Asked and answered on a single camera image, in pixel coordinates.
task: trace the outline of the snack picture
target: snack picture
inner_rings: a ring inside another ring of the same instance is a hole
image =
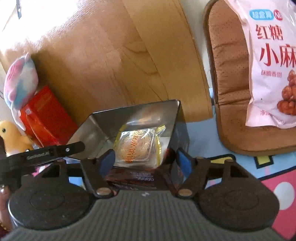
[[[296,73],[291,70],[288,75],[289,85],[285,86],[281,92],[283,100],[277,104],[281,113],[286,115],[296,115]]]

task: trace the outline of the screw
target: screw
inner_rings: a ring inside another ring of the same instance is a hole
[[[179,195],[182,196],[182,197],[189,197],[192,195],[192,191],[189,190],[189,189],[180,189],[178,191]]]
[[[110,188],[98,188],[96,190],[96,193],[100,196],[107,196],[111,193],[111,189]]]

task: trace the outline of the yellow plush toy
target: yellow plush toy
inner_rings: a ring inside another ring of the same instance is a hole
[[[10,121],[0,122],[0,136],[4,141],[7,156],[33,150],[31,140],[27,136],[23,136],[16,125]]]

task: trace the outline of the plastic wrapper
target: plastic wrapper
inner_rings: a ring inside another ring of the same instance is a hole
[[[249,52],[247,126],[296,126],[296,14],[291,0],[225,0]]]
[[[120,131],[114,143],[117,167],[156,168],[161,162],[160,136],[165,126]]]

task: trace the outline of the white polka dot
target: white polka dot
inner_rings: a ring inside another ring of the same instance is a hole
[[[295,198],[295,190],[288,182],[282,182],[274,189],[274,194],[279,200],[279,209],[285,210],[289,208]]]

